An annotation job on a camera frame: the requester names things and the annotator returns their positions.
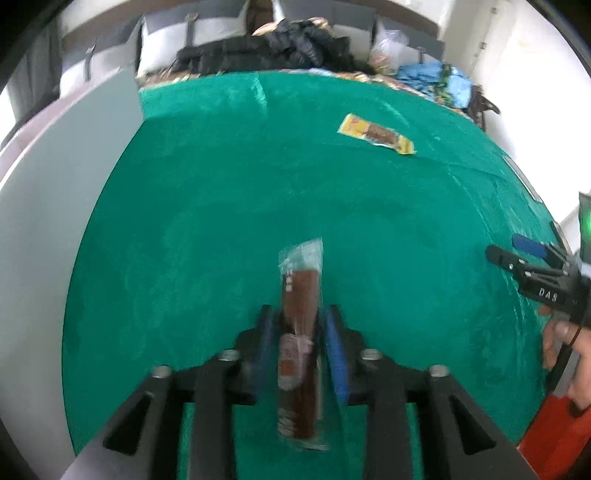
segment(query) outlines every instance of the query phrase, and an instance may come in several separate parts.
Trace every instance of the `brown object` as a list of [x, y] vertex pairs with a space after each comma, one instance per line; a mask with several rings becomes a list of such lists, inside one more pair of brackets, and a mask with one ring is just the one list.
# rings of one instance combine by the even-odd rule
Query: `brown object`
[[314, 343], [320, 273], [300, 270], [283, 276], [278, 365], [281, 434], [298, 440], [316, 436], [317, 357]]

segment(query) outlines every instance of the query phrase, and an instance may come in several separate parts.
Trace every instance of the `clear plastic bag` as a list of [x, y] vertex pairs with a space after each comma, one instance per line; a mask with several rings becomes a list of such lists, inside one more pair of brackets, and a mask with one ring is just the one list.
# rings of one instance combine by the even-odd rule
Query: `clear plastic bag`
[[393, 75], [400, 66], [400, 53], [408, 45], [408, 37], [400, 30], [383, 30], [369, 53], [369, 64], [376, 72]]
[[278, 431], [298, 447], [326, 450], [322, 420], [322, 359], [318, 309], [322, 239], [283, 250], [279, 318]]

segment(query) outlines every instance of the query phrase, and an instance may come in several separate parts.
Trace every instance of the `screw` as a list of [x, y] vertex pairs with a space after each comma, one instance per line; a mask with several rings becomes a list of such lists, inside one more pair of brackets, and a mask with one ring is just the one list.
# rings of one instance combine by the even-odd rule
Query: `screw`
[[429, 369], [429, 375], [432, 378], [443, 378], [449, 375], [449, 369], [445, 365], [433, 365]]
[[375, 348], [361, 350], [361, 360], [367, 360], [368, 362], [375, 362], [376, 360], [380, 360], [383, 356], [382, 352]]
[[240, 358], [240, 352], [238, 350], [224, 350], [220, 353], [220, 360], [222, 362], [235, 362]]
[[156, 378], [168, 378], [173, 372], [173, 369], [168, 365], [159, 365], [152, 369], [152, 376]]

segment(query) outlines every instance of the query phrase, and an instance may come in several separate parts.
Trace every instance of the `yellow snack package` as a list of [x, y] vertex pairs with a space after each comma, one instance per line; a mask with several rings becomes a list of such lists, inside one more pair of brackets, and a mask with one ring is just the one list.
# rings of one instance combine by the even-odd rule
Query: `yellow snack package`
[[365, 140], [379, 147], [392, 148], [401, 155], [415, 153], [414, 144], [408, 138], [390, 128], [363, 120], [352, 113], [348, 114], [340, 124], [339, 133]]

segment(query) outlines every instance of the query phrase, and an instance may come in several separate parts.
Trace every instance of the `green table surface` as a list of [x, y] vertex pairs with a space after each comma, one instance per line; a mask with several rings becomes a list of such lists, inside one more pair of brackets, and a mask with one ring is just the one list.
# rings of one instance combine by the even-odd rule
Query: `green table surface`
[[[201, 364], [278, 306], [279, 251], [316, 237], [325, 304], [402, 365], [448, 365], [512, 440], [523, 434], [543, 397], [542, 320], [484, 251], [513, 233], [554, 237], [482, 131], [407, 92], [306, 74], [214, 76], [141, 99], [145, 122], [92, 213], [67, 298], [76, 452], [153, 365]], [[347, 113], [406, 135], [416, 155], [339, 135]], [[236, 409], [242, 480], [361, 477], [363, 407], [328, 401], [330, 450], [299, 452], [277, 437], [274, 401]]]

